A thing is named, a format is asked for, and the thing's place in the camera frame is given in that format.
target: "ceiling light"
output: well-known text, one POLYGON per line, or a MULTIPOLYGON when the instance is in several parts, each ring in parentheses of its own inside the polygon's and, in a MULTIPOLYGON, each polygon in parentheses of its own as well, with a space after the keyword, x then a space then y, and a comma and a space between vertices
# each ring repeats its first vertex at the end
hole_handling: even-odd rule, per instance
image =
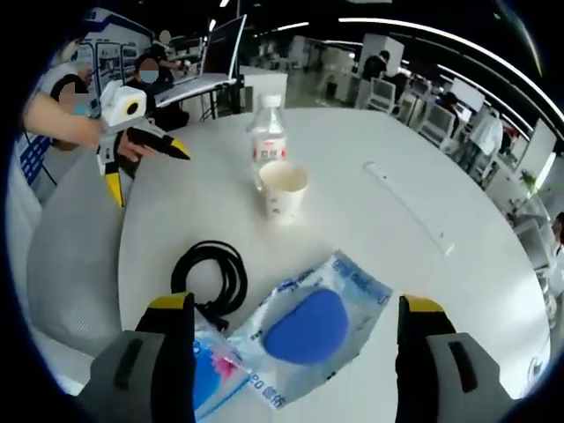
POLYGON ((286 29, 299 28, 300 26, 308 26, 308 25, 309 25, 309 22, 300 22, 299 24, 291 24, 291 25, 281 26, 280 28, 276 28, 274 31, 284 31, 286 29))
POLYGON ((495 60, 495 62, 499 63, 500 65, 504 66, 505 68, 509 69, 513 73, 515 73, 524 83, 530 86, 546 103, 550 108, 554 111, 554 113, 560 118, 561 122, 564 123, 564 114, 560 111, 558 106, 554 104, 554 102, 548 97, 543 90, 538 87, 529 77, 527 77, 524 73, 518 70, 515 66, 509 63, 507 60, 502 59, 501 57, 497 56, 495 53, 487 50, 480 45, 468 41, 465 38, 459 37, 458 35, 454 35, 452 33, 447 33, 440 29, 433 28, 431 26, 425 26, 421 24, 414 24, 412 22, 405 22, 403 20, 394 20, 394 19, 382 19, 382 18, 339 18, 339 22, 357 22, 357 23, 372 23, 372 24, 388 24, 388 25, 397 25, 397 26, 404 26, 412 29, 419 29, 421 31, 426 31, 428 33, 434 33, 436 35, 440 35, 442 37, 449 38, 453 41, 460 42, 464 44, 466 47, 473 48, 478 52, 482 53, 483 55, 488 56, 490 59, 495 60))
POLYGON ((361 42, 355 41, 339 41, 339 40, 325 40, 325 44, 346 44, 347 46, 361 46, 361 42))
POLYGON ((517 119, 519 119, 523 123, 525 128, 527 128, 527 130, 532 131, 532 127, 514 109, 512 109, 510 106, 508 106, 508 104, 505 101, 503 101, 502 99, 500 99, 496 95, 487 91, 487 89, 485 89, 482 85, 477 84, 476 82, 472 81, 471 79, 468 79, 467 77, 459 74, 458 72, 454 72, 452 69, 449 69, 446 66, 443 66, 441 64, 437 64, 437 66, 439 67, 439 69, 442 69, 443 71, 452 73, 455 77, 462 79, 464 82, 467 82, 468 84, 478 88, 484 94, 487 94, 490 97, 492 97, 494 100, 496 100, 498 103, 500 103, 503 107, 505 107, 508 111, 510 111, 517 119))

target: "white paper cup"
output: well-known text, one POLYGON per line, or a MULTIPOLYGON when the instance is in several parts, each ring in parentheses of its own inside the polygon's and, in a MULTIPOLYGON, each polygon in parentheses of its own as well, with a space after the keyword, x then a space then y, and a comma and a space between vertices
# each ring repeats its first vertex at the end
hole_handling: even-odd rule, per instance
POLYGON ((308 172, 303 167, 276 160, 261 167, 259 176, 268 219, 292 222, 308 187, 308 172))

